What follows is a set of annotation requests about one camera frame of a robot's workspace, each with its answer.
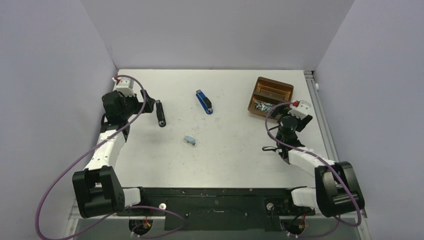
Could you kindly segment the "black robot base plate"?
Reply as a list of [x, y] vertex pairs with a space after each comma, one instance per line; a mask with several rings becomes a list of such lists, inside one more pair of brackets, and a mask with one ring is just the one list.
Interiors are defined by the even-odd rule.
[[120, 217], [140, 219], [164, 217], [166, 231], [180, 227], [185, 231], [278, 231], [280, 220], [293, 226], [296, 216], [313, 216], [309, 207], [295, 206], [290, 188], [164, 188], [141, 190], [141, 206], [126, 209]]

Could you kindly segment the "black stapler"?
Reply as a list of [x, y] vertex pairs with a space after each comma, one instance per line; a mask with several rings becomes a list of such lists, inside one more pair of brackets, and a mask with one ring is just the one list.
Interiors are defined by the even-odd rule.
[[165, 118], [165, 112], [164, 112], [164, 108], [163, 108], [163, 104], [160, 100], [156, 100], [155, 101], [155, 106], [156, 106], [156, 117], [158, 120], [158, 125], [161, 128], [164, 128], [166, 126], [166, 118]]

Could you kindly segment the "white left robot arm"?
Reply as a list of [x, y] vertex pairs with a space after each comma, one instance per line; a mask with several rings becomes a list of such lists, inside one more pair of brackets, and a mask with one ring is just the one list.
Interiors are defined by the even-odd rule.
[[123, 188], [114, 170], [120, 151], [128, 140], [130, 117], [154, 110], [155, 99], [146, 90], [140, 93], [142, 102], [137, 94], [125, 96], [118, 90], [101, 98], [105, 113], [100, 122], [99, 147], [84, 169], [72, 176], [78, 210], [85, 219], [120, 213], [128, 207], [136, 215], [148, 211], [149, 201], [142, 197], [141, 188]]

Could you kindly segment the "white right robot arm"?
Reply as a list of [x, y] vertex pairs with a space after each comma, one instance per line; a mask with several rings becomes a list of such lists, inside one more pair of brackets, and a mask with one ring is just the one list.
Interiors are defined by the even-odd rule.
[[319, 210], [327, 218], [341, 221], [341, 216], [356, 213], [357, 221], [362, 220], [365, 199], [355, 170], [347, 161], [337, 162], [326, 159], [301, 144], [296, 134], [299, 126], [305, 126], [307, 115], [303, 119], [285, 114], [276, 126], [273, 135], [268, 125], [268, 113], [265, 117], [265, 129], [268, 136], [275, 141], [274, 152], [289, 165], [296, 166], [314, 177], [314, 187], [299, 187], [283, 199], [282, 207], [289, 214], [297, 213], [302, 207]]

